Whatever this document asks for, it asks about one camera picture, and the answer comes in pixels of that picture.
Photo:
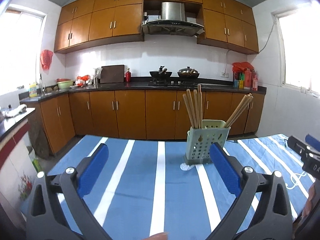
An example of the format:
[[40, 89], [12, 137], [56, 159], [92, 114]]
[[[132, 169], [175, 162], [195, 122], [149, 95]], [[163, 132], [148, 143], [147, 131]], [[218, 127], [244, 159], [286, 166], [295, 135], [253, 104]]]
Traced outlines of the left hand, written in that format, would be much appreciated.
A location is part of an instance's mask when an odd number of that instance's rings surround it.
[[160, 232], [155, 235], [149, 236], [143, 240], [168, 240], [168, 233], [167, 232]]

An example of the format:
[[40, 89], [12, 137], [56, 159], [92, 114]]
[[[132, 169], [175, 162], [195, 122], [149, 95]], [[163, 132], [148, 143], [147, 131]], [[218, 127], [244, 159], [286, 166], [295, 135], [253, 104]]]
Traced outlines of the right hand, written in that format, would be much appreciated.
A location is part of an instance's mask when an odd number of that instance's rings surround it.
[[307, 216], [310, 214], [310, 212], [313, 210], [313, 203], [312, 203], [312, 201], [313, 201], [313, 199], [314, 199], [314, 197], [315, 197], [315, 195], [316, 195], [316, 188], [315, 188], [315, 186], [316, 186], [316, 182], [314, 182], [314, 183], [310, 186], [310, 189], [309, 189], [309, 197], [308, 197], [308, 199], [307, 199], [307, 201], [306, 201], [306, 204], [305, 204], [305, 206], [304, 206], [304, 209], [303, 209], [303, 211], [302, 211], [302, 218], [307, 217]]

